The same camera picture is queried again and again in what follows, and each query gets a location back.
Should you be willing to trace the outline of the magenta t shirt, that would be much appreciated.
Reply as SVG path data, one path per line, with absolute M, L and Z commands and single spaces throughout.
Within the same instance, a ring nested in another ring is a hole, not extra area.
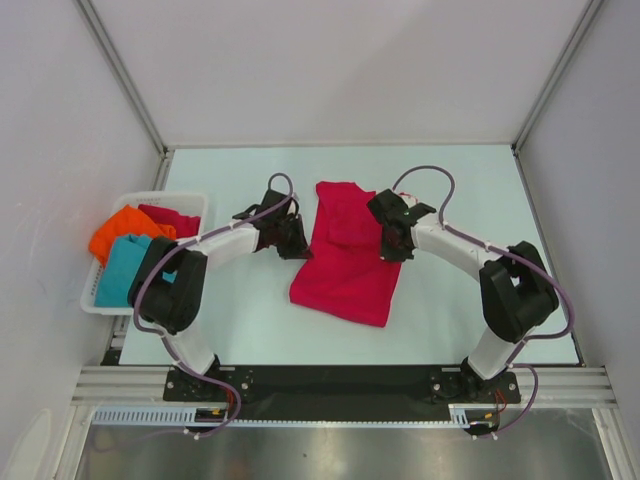
M 382 227 L 367 208 L 375 196 L 351 182 L 316 184 L 312 258 L 295 276 L 291 303 L 376 328 L 386 326 L 401 265 L 380 256 Z

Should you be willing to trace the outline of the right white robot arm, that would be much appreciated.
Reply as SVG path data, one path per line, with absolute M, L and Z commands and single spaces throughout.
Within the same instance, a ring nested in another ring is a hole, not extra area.
M 484 401 L 525 337 L 559 307 L 559 299 L 536 247 L 522 241 L 503 251 L 455 230 L 432 206 L 387 189 L 367 208 L 381 225 L 381 258 L 402 263 L 416 250 L 462 270 L 480 286 L 486 329 L 463 361 L 463 393 Z

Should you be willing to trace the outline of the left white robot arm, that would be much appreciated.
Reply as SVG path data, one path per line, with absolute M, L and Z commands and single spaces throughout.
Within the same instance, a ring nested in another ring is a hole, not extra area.
M 239 257 L 273 247 L 284 260 L 312 257 L 299 202 L 269 188 L 259 204 L 227 225 L 184 241 L 165 237 L 148 247 L 128 292 L 135 327 L 160 338 L 174 365 L 185 369 L 186 387 L 197 398 L 214 397 L 217 355 L 200 333 L 197 316 L 206 274 Z

